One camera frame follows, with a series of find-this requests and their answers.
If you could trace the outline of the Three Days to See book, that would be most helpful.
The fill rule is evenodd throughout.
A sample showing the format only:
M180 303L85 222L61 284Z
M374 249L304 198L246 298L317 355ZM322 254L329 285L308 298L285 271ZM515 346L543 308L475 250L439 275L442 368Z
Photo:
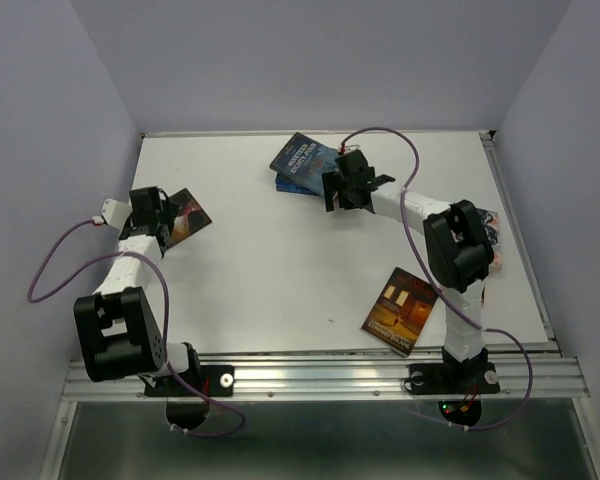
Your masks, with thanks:
M210 216L187 188L174 193L169 200L178 207L178 213L174 220L168 248L174 248L212 223Z

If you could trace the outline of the Nineteen Eighty-Four blue book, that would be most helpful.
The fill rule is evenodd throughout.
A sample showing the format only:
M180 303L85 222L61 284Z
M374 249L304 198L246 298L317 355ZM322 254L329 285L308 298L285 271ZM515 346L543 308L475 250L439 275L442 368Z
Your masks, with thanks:
M300 133L294 133L269 164L276 174L323 196L324 173L337 170L338 151Z

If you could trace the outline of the floral white Little Women book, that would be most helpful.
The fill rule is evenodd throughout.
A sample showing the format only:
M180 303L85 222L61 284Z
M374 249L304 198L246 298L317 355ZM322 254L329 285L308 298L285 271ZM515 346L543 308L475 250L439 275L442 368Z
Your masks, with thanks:
M491 274L495 274L502 268L499 216L497 212L492 210L478 208L477 212L494 253L494 259L489 266L489 271Z

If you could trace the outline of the brown orange Leonard Tulane book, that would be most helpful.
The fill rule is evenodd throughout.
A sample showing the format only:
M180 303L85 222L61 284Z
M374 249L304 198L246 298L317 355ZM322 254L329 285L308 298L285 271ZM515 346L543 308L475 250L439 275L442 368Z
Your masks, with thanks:
M396 267L361 330L395 353L408 357L438 300L426 281Z

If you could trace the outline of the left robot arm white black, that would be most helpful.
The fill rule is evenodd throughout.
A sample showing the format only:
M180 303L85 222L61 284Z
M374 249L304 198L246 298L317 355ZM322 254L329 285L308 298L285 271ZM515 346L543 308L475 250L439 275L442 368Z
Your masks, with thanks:
M117 251L103 282L73 307L83 361L94 382L168 375L179 393L202 385L194 348L166 342L145 289L170 243L178 207L159 187L130 192L128 204L107 200L105 223L120 230Z

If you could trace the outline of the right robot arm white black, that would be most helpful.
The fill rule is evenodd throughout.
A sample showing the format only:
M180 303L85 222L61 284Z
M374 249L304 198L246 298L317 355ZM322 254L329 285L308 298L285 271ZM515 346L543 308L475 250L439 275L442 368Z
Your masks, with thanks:
M486 367L482 292L494 251L481 217L468 200L436 200L377 175L359 150L342 151L337 170L322 175L325 208L364 209L402 223L407 239L424 237L426 257L414 255L445 304L445 341L440 378L452 390L471 384Z

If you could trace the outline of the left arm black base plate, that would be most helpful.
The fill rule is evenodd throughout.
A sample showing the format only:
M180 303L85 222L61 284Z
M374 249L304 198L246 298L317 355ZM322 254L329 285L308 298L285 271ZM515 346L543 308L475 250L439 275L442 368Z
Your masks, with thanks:
M198 371L186 371L179 376L191 387L212 398L228 398L233 395L235 369L232 365L202 365ZM148 398L192 397L173 375L169 374L144 380L144 395Z

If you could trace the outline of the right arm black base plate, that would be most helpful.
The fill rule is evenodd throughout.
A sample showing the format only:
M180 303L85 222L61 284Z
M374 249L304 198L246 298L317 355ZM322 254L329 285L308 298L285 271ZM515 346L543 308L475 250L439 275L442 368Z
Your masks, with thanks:
M497 394L501 391L499 378L492 363L477 367L467 373L453 370L443 363L411 365L408 376L403 380L404 388L416 396L423 395L464 395Z

